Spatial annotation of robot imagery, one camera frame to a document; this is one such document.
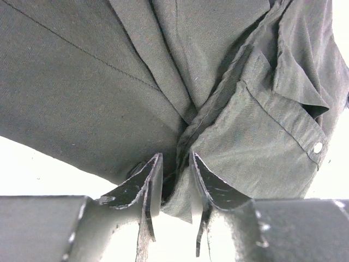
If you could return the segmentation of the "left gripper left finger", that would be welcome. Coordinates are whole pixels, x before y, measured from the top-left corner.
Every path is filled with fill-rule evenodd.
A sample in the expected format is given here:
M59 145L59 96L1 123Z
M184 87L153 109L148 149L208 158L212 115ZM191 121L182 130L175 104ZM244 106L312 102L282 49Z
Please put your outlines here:
M101 261L114 236L116 261L147 261L162 185L163 156L157 153L97 200L2 196L1 261Z

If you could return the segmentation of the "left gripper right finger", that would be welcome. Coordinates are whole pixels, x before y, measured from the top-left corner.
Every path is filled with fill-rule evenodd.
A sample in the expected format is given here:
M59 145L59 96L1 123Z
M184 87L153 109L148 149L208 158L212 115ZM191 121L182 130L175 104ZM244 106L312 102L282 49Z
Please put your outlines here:
M189 157L196 251L211 261L348 261L348 200L252 199Z

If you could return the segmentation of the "black long sleeve shirt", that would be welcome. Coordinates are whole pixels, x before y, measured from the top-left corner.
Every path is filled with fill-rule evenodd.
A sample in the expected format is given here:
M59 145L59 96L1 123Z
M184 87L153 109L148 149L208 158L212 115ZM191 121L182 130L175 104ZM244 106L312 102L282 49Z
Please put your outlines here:
M331 1L1 1L1 136L112 183L189 154L252 198L304 197L348 97Z

